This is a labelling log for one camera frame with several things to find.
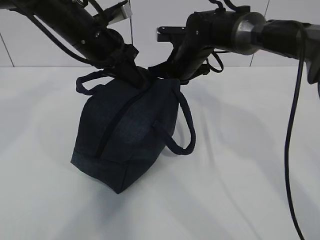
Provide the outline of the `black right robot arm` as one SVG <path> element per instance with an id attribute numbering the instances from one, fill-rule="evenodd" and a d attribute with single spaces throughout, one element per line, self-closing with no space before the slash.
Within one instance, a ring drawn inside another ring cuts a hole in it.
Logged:
<path id="1" fill-rule="evenodd" d="M 266 20 L 258 12 L 210 10 L 192 13 L 184 27 L 161 26 L 158 42 L 170 42 L 168 59 L 149 67 L 157 77 L 187 82 L 204 74 L 203 63 L 215 49 L 249 56 L 258 50 L 299 59 L 305 46 L 307 81 L 320 81 L 320 26 L 294 20 Z"/>

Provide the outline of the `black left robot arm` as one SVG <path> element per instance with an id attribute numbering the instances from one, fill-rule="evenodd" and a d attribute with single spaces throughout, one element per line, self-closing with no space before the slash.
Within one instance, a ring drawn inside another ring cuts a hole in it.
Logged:
<path id="1" fill-rule="evenodd" d="M 138 89 L 149 85 L 146 71 L 135 63 L 138 50 L 108 27 L 132 16 L 129 1 L 102 9 L 95 0 L 2 0 L 0 8 L 28 18 L 71 58 L 95 67 L 97 76 Z"/>

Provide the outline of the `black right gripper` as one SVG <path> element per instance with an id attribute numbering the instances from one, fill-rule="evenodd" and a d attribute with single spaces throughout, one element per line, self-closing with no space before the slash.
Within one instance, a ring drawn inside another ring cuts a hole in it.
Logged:
<path id="1" fill-rule="evenodd" d="M 181 58 L 179 60 L 167 59 L 165 62 L 150 66 L 147 70 L 156 77 L 162 79 L 178 79 L 181 84 L 210 72 L 210 67 L 204 63 L 206 59 L 200 58 Z"/>

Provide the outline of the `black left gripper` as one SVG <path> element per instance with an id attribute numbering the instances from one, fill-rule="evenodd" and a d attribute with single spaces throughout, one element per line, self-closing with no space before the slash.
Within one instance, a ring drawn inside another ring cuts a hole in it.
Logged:
<path id="1" fill-rule="evenodd" d="M 139 51 L 133 44 L 124 44 L 123 52 L 117 62 L 105 69 L 112 74 L 124 78 L 124 80 L 137 89 L 147 89 L 151 85 L 151 78 L 148 71 L 140 66 L 136 66 L 135 58 Z"/>

